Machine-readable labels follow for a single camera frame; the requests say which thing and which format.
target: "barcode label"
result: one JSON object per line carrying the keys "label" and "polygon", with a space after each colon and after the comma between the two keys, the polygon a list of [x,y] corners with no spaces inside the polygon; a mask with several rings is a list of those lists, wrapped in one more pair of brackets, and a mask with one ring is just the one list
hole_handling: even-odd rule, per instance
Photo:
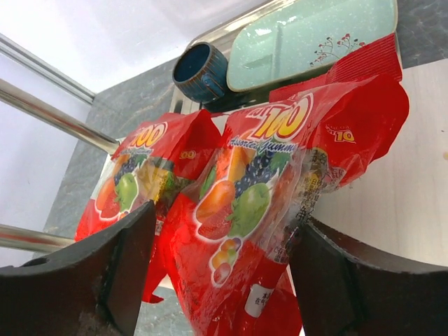
{"label": "barcode label", "polygon": [[246,313],[252,317],[258,318],[273,291],[273,289],[268,289],[258,284],[252,285],[251,292],[246,301],[246,306],[244,306]]}
{"label": "barcode label", "polygon": [[155,222],[155,235],[156,236],[160,236],[160,233],[162,231],[162,225],[163,225],[163,222],[161,220],[157,219]]}

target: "metal rail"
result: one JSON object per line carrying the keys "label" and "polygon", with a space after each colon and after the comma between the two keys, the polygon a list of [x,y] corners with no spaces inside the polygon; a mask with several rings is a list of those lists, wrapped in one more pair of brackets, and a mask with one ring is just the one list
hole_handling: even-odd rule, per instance
{"label": "metal rail", "polygon": [[10,249],[52,253],[73,244],[69,238],[0,224],[0,246]]}
{"label": "metal rail", "polygon": [[105,134],[88,127],[81,121],[65,114],[40,99],[22,91],[0,79],[0,101],[20,109],[60,130],[70,134],[88,144],[95,146],[112,155],[118,148],[118,141]]}
{"label": "metal rail", "polygon": [[231,38],[232,39],[231,42],[233,42],[236,35],[243,28],[245,28],[245,26],[251,24],[252,22],[255,22],[256,20],[262,18],[267,14],[270,14],[274,11],[282,9],[283,7],[291,5],[295,1],[297,0],[266,1],[260,4],[259,6],[252,8],[251,10],[248,10],[238,15],[237,17],[234,17],[233,19],[224,22],[223,24],[220,24],[219,26],[214,27],[213,29],[210,29],[209,31],[206,31],[205,33],[199,35],[188,44],[187,49],[191,47],[193,44],[202,41],[216,44],[218,40],[225,39],[226,40],[225,42],[227,43],[230,34],[234,34],[233,38]]}
{"label": "metal rail", "polygon": [[28,50],[0,34],[0,53],[5,54],[22,66],[48,79],[51,83],[67,91],[71,95],[92,105],[95,93],[83,87],[80,83],[66,76],[47,62],[31,54]]}

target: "light green plate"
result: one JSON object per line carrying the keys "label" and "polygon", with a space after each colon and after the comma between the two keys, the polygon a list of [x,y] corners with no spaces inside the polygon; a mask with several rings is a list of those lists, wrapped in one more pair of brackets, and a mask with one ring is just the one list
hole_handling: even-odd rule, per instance
{"label": "light green plate", "polygon": [[246,91],[328,66],[396,30],[396,0],[297,0],[237,36],[227,85]]}

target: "green apple illustration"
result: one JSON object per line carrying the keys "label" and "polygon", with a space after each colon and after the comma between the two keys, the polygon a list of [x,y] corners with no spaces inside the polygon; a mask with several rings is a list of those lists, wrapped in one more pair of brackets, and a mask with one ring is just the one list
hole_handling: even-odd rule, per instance
{"label": "green apple illustration", "polygon": [[269,188],[257,183],[247,188],[239,198],[233,201],[233,213],[227,218],[232,221],[229,237],[245,237],[256,228],[265,215],[270,203]]}
{"label": "green apple illustration", "polygon": [[115,187],[117,200],[120,203],[120,212],[129,211],[132,203],[137,197],[139,187],[132,173],[126,173],[121,176],[118,185]]}
{"label": "green apple illustration", "polygon": [[227,254],[229,255],[229,264],[233,265],[235,260],[237,259],[237,252],[233,249],[230,249],[227,251]]}

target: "gray marble surface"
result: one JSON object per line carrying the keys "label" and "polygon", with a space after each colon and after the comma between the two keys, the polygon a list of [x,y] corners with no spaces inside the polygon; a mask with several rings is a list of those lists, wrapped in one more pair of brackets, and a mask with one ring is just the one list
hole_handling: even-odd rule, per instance
{"label": "gray marble surface", "polygon": [[398,0],[403,68],[448,58],[448,1]]}
{"label": "gray marble surface", "polygon": [[[398,0],[398,40],[403,67],[448,57],[448,0]],[[174,61],[99,93],[87,124],[115,138],[144,120],[168,112],[174,86]],[[45,231],[73,237],[99,178],[106,154],[78,142],[51,209]],[[159,288],[160,304],[142,304],[136,335],[191,335],[172,290]]]}

